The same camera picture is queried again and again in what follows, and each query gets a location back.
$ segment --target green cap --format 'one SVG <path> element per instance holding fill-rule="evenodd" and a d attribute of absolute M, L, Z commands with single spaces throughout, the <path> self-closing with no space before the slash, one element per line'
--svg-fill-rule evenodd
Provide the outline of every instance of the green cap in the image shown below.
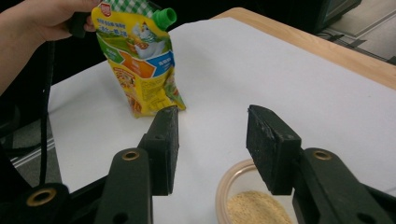
<path fill-rule="evenodd" d="M 166 28 L 175 23 L 177 20 L 177 15 L 172 8 L 168 7 L 163 10 L 155 11 L 151 18 L 154 20 L 158 28 L 165 31 Z"/>

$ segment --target breadcrumbs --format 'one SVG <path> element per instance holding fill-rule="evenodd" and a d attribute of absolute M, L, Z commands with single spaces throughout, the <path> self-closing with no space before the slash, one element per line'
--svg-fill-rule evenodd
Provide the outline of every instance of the breadcrumbs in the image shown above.
<path fill-rule="evenodd" d="M 227 208 L 233 224 L 285 224 L 291 220 L 283 206 L 272 196 L 259 191 L 234 195 Z"/>

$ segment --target white tabletop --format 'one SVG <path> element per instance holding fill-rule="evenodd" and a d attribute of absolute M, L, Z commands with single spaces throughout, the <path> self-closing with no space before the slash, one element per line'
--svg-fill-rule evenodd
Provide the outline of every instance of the white tabletop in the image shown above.
<path fill-rule="evenodd" d="M 248 159 L 248 106 L 276 112 L 303 148 L 337 154 L 359 179 L 396 195 L 396 91 L 233 19 L 170 32 L 179 113 L 174 192 L 154 197 L 156 223 L 216 223 L 222 175 Z M 153 118 L 135 119 L 107 62 L 52 87 L 49 119 L 71 191 L 107 174 Z"/>

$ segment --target yellow packaging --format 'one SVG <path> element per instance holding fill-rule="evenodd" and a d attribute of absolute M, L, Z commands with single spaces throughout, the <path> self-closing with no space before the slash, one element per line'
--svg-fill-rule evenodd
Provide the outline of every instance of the yellow packaging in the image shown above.
<path fill-rule="evenodd" d="M 159 13 L 174 11 L 154 11 L 145 1 L 117 0 L 103 1 L 92 11 L 101 50 L 137 118 L 154 116 L 170 105 L 186 109 L 175 83 L 171 39 Z"/>

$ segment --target wooden table edge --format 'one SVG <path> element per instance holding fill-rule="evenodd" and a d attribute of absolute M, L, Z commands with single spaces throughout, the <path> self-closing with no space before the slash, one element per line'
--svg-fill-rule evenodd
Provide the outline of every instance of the wooden table edge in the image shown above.
<path fill-rule="evenodd" d="M 355 73 L 396 90 L 396 66 L 334 44 L 242 7 L 234 7 L 212 19 L 233 18 Z"/>

